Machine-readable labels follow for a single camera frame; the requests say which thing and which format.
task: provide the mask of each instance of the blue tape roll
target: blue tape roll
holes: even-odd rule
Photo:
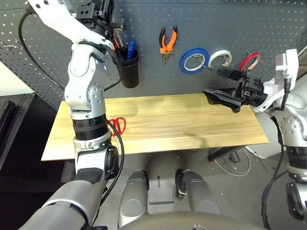
[[[193,55],[202,55],[204,58],[204,62],[202,64],[200,64],[199,66],[189,69],[188,67],[185,66],[186,61]],[[189,50],[188,52],[186,52],[180,59],[179,61],[179,67],[181,69],[181,71],[183,73],[186,74],[195,74],[195,73],[199,73],[201,72],[204,68],[206,68],[206,66],[209,63],[209,59],[210,59],[210,55],[208,53],[207,50],[205,50],[204,48],[194,48]]]

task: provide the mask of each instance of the black cabinet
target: black cabinet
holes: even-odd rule
[[[41,161],[56,111],[35,93],[0,97],[0,229],[17,229],[61,186],[63,161]]]

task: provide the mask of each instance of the red scissors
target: red scissors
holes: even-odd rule
[[[118,122],[119,120],[122,120],[123,123],[124,123],[123,129],[120,128],[120,124]],[[126,129],[126,120],[123,117],[118,117],[116,119],[111,119],[111,120],[109,120],[109,122],[112,123],[112,125],[115,127],[115,129],[119,132],[120,135],[122,135],[124,133],[124,131]]]

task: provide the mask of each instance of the blue marker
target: blue marker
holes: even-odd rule
[[[128,46],[128,52],[127,52],[127,61],[131,60],[133,58],[133,53],[135,51],[135,41],[130,41],[129,46]]]

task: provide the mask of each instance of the tape roll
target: tape roll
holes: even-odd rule
[[[202,57],[202,61],[200,62],[198,66],[194,68],[189,68],[187,67],[187,60],[193,57],[198,57],[198,58]],[[184,55],[182,55],[180,62],[179,62],[179,67],[183,73],[195,74],[195,73],[201,72],[204,68],[206,68],[206,66],[209,63],[209,60],[210,60],[210,55],[208,51],[205,50],[204,48],[198,47],[198,48],[191,49],[187,51]]]
[[[255,60],[250,66],[246,67],[246,65],[247,65],[253,58],[256,58],[256,60]],[[255,53],[252,53],[252,54],[248,55],[248,56],[242,61],[242,63],[239,65],[239,68],[238,68],[239,71],[244,71],[244,70],[246,70],[246,69],[253,69],[253,68],[255,68],[255,67],[259,64],[261,58],[262,58],[262,55],[261,55],[261,53],[259,53],[259,52],[255,52]]]
[[[209,63],[208,63],[208,67],[211,68],[212,67],[212,62],[218,58],[218,57],[221,57],[221,56],[227,56],[226,58],[226,61],[224,62],[224,64],[222,64],[223,67],[227,67],[229,66],[229,64],[231,63],[232,61],[232,56],[230,54],[230,52],[228,50],[220,50],[220,51],[217,51],[215,52],[214,54],[212,54],[210,56],[210,60],[209,60]]]

